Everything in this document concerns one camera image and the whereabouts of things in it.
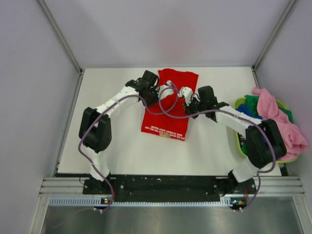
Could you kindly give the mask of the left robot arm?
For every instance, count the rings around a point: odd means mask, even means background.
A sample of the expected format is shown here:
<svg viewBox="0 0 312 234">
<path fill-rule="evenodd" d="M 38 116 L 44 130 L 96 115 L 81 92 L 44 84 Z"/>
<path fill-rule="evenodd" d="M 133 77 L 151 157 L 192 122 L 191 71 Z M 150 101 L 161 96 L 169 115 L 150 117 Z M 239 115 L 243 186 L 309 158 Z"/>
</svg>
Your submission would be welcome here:
<svg viewBox="0 0 312 234">
<path fill-rule="evenodd" d="M 126 82 L 124 87 L 102 105 L 83 111 L 78 136 L 78 151 L 90 163 L 90 175 L 95 179 L 94 188 L 99 193 L 109 191 L 111 182 L 106 177 L 110 170 L 104 151 L 112 141 L 111 120 L 139 101 L 146 105 L 158 101 L 159 77 L 146 70 L 143 76 Z"/>
</svg>

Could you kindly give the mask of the red t shirt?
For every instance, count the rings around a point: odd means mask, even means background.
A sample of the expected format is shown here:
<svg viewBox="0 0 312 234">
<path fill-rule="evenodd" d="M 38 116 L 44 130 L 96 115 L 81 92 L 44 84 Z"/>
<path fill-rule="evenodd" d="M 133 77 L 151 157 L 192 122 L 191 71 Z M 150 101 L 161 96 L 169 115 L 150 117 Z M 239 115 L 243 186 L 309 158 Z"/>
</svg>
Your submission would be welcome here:
<svg viewBox="0 0 312 234">
<path fill-rule="evenodd" d="M 167 68 L 159 70 L 158 74 L 158 86 L 161 86 L 165 84 L 166 81 L 170 80 L 176 85 L 178 90 L 182 87 L 189 87 L 193 92 L 195 91 L 198 81 L 198 74 L 196 73 L 189 71 L 176 71 L 174 69 Z M 178 98 L 176 93 L 161 100 L 162 107 L 165 111 L 170 107 L 173 107 L 173 109 L 169 111 L 169 114 L 179 117 L 185 116 L 183 102 L 184 99 Z M 163 114 L 158 103 L 151 105 L 149 110 L 157 114 L 153 115 L 148 111 L 145 111 L 141 125 L 142 132 L 182 141 L 185 140 L 188 128 L 187 118 L 176 119 Z"/>
</svg>

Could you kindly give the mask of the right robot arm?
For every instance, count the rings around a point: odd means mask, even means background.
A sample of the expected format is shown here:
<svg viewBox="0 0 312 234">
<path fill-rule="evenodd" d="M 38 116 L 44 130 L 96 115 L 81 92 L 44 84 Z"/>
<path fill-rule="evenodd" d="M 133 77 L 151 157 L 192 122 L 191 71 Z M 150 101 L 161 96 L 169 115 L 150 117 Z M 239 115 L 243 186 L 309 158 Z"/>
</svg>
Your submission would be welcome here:
<svg viewBox="0 0 312 234">
<path fill-rule="evenodd" d="M 239 193 L 245 188 L 245 181 L 268 164 L 274 168 L 276 161 L 286 155 L 285 143 L 273 119 L 260 120 L 250 117 L 226 102 L 218 102 L 211 86 L 201 87 L 197 93 L 189 87 L 183 87 L 178 96 L 184 99 L 183 107 L 186 115 L 192 118 L 205 115 L 245 138 L 247 158 L 228 173 L 228 178 L 221 189 L 222 194 Z"/>
</svg>

